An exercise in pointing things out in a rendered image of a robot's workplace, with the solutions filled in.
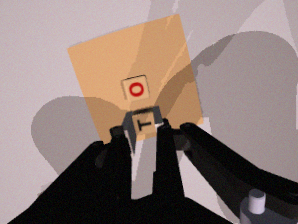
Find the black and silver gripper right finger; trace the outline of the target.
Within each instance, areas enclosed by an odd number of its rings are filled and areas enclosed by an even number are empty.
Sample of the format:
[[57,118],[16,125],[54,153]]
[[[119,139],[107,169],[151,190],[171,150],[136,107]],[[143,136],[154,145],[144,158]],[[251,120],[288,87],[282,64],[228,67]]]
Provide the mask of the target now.
[[298,224],[297,182],[258,168],[194,123],[171,128],[159,106],[153,115],[156,171],[149,224],[190,224],[176,151],[184,151],[227,207],[240,215],[240,224]]

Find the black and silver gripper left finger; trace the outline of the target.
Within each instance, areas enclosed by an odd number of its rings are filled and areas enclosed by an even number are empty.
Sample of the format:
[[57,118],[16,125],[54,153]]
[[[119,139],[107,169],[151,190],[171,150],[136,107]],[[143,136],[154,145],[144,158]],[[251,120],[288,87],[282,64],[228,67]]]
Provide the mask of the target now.
[[114,224],[116,200],[131,199],[137,140],[132,115],[126,112],[122,126],[109,129],[110,143],[91,143],[7,224]]

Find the tan flat mat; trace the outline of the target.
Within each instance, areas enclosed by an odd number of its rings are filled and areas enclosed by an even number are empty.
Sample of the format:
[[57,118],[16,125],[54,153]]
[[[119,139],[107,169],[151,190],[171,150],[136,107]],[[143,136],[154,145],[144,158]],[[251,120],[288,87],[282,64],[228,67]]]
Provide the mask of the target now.
[[[89,112],[104,144],[126,112],[159,106],[172,128],[203,124],[179,14],[67,48]],[[127,102],[123,81],[146,75],[150,98]]]

